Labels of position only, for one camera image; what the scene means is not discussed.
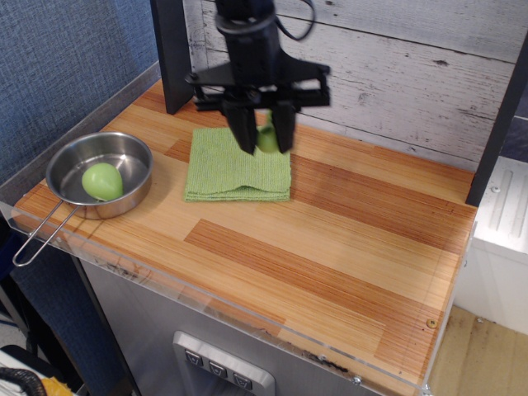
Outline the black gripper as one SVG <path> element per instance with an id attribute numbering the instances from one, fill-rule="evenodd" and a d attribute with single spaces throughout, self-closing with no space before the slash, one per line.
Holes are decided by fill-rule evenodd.
<path id="1" fill-rule="evenodd" d="M 297 111 L 330 104 L 330 68 L 288 55 L 281 48 L 275 20 L 215 23 L 225 39 L 229 61 L 186 77 L 198 109 L 221 111 L 239 148 L 253 154 L 257 146 L 254 110 L 271 108 L 278 148 L 281 153 L 290 151 Z"/>

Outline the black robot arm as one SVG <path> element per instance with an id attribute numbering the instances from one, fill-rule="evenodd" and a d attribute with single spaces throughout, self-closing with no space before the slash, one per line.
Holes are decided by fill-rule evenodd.
<path id="1" fill-rule="evenodd" d="M 296 115 L 305 107 L 328 106 L 329 66 L 296 59 L 282 48 L 287 30 L 272 1 L 218 1 L 215 25 L 224 37 L 229 61 L 191 73 L 200 111 L 219 111 L 228 121 L 239 148 L 257 146 L 255 111 L 267 109 L 278 149 L 294 144 Z"/>

